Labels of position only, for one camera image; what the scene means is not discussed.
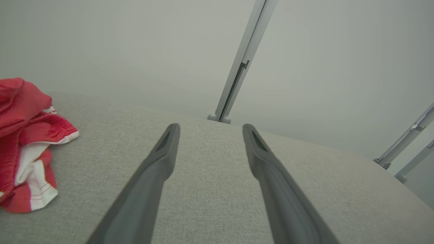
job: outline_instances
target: gray wall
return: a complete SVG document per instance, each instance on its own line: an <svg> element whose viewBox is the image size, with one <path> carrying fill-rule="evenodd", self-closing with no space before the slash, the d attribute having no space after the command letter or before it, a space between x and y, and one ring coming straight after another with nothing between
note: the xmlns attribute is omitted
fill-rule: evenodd
<svg viewBox="0 0 434 244"><path fill-rule="evenodd" d="M434 102L434 1L281 0L230 117L379 157Z"/></svg>
<svg viewBox="0 0 434 244"><path fill-rule="evenodd" d="M0 78L206 118L254 2L1 0Z"/></svg>
<svg viewBox="0 0 434 244"><path fill-rule="evenodd" d="M393 161L387 169L395 176L434 139L434 122L429 124Z"/></svg>
<svg viewBox="0 0 434 244"><path fill-rule="evenodd" d="M434 210L434 153L407 174L405 186Z"/></svg>

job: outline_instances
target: red cloth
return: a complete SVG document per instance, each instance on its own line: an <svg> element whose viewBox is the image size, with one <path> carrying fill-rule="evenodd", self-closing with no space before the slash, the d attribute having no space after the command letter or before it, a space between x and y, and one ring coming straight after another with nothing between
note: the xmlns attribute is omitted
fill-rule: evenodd
<svg viewBox="0 0 434 244"><path fill-rule="evenodd" d="M51 97L34 84L0 80L0 205L29 212L48 204L57 195L48 145L77 136L77 129L56 114Z"/></svg>

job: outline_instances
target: white stripe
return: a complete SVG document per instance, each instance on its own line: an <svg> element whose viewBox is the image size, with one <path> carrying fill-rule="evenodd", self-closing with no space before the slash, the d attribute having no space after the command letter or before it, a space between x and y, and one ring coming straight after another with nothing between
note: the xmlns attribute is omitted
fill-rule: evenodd
<svg viewBox="0 0 434 244"><path fill-rule="evenodd" d="M65 143L68 143L68 142L74 140L79 135L80 135L80 132L76 131L74 133L71 133L71 134L65 136L64 138L62 138L62 140L60 140L58 142L32 142L30 144L33 144L33 143L46 143L46 144L51 144L51 145L65 144Z"/></svg>
<svg viewBox="0 0 434 244"><path fill-rule="evenodd" d="M42 160L32 163L33 172L27 178L30 188L30 208L32 211L45 207L58 194L58 191L45 181L45 168Z"/></svg>
<svg viewBox="0 0 434 244"><path fill-rule="evenodd" d="M43 109L42 112L57 114L56 110L51 106L49 109Z"/></svg>
<svg viewBox="0 0 434 244"><path fill-rule="evenodd" d="M47 143L36 142L21 147L20 164L15 175L15 186L24 183L29 176L35 174L35 160L41 156L48 146Z"/></svg>

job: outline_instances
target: couch cushion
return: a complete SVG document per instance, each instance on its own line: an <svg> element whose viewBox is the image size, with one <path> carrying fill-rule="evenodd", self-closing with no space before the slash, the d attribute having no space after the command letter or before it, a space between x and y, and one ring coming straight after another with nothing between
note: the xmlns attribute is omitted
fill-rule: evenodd
<svg viewBox="0 0 434 244"><path fill-rule="evenodd" d="M59 195L28 214L0 211L4 243L85 243L170 123L178 156L163 187L152 243L272 243L238 126L54 93L80 137L51 146ZM422 243L434 212L371 160L261 133L342 243Z"/></svg>

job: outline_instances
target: gray couch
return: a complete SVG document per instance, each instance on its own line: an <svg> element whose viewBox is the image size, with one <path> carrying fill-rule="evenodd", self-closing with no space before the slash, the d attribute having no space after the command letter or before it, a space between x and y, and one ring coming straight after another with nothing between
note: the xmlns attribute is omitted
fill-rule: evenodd
<svg viewBox="0 0 434 244"><path fill-rule="evenodd" d="M135 105L50 94L80 137L51 146L59 195L0 211L1 243L85 243L170 123L181 125L152 243L272 243L241 127ZM434 211L368 158L261 133L341 243L431 243Z"/></svg>

